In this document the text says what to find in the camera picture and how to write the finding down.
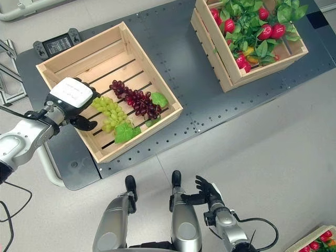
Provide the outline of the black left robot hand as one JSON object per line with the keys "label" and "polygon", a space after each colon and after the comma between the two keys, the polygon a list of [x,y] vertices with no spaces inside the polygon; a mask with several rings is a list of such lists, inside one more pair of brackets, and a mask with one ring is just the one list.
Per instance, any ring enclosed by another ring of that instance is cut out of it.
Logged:
{"label": "black left robot hand", "polygon": [[66,77],[56,84],[46,97],[45,106],[51,105],[46,117],[57,125],[71,124],[81,131],[91,131],[97,121],[89,121],[81,115],[100,93],[78,78]]}

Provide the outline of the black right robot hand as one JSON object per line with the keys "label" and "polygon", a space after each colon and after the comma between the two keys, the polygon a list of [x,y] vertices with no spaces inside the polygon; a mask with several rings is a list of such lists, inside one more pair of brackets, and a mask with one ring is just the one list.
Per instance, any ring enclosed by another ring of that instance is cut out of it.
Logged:
{"label": "black right robot hand", "polygon": [[213,184],[199,175],[195,178],[196,188],[199,192],[198,194],[191,195],[182,194],[181,199],[184,203],[188,205],[208,204],[209,208],[215,203],[224,203],[220,193],[215,189]]}

